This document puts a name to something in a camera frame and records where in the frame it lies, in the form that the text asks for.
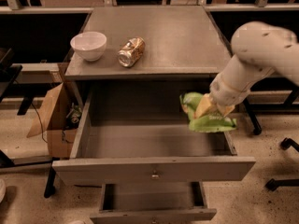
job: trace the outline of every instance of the gray table surface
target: gray table surface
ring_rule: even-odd
[[[95,62],[75,53],[65,74],[70,80],[210,75],[231,58],[200,6],[96,7],[84,31],[105,34],[107,49]],[[125,68],[118,62],[118,51],[136,36],[145,40],[145,53]]]

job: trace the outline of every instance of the can lid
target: can lid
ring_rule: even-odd
[[[119,51],[119,62],[121,65],[127,67],[131,65],[131,53],[120,50]]]

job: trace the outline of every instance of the metallic can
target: metallic can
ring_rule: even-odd
[[[130,39],[119,51],[119,62],[124,67],[131,67],[143,55],[146,44],[141,37]]]

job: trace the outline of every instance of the bowl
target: bowl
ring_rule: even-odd
[[[71,39],[71,47],[78,56],[93,62],[101,58],[106,50],[107,38],[98,32],[85,32]]]

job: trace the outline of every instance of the drawer knob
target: drawer knob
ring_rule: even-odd
[[[157,171],[153,171],[151,175],[152,180],[158,180],[160,176],[157,174]]]

